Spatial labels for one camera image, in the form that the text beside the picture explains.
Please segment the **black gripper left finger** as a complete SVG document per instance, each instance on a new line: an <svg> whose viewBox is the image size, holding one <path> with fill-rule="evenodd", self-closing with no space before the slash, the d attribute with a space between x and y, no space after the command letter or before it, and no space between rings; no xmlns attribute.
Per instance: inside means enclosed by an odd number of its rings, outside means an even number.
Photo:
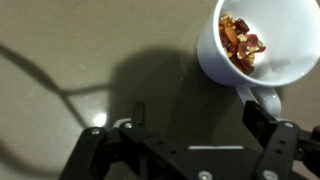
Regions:
<svg viewBox="0 0 320 180"><path fill-rule="evenodd" d="M160 170L143 146L143 137L137 132L145 132L145 103L137 101L132 118L119 127L106 130L101 127L85 129L59 180L103 180L110 166L124 162L138 180L160 180Z"/></svg>

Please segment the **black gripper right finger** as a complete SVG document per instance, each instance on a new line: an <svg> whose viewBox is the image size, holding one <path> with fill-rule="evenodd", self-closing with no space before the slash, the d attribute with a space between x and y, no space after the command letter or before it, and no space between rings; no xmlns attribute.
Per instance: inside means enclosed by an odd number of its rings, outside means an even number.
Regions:
<svg viewBox="0 0 320 180"><path fill-rule="evenodd" d="M289 180L297 148L297 126L278 121L255 101L245 103L243 123L263 147L254 179Z"/></svg>

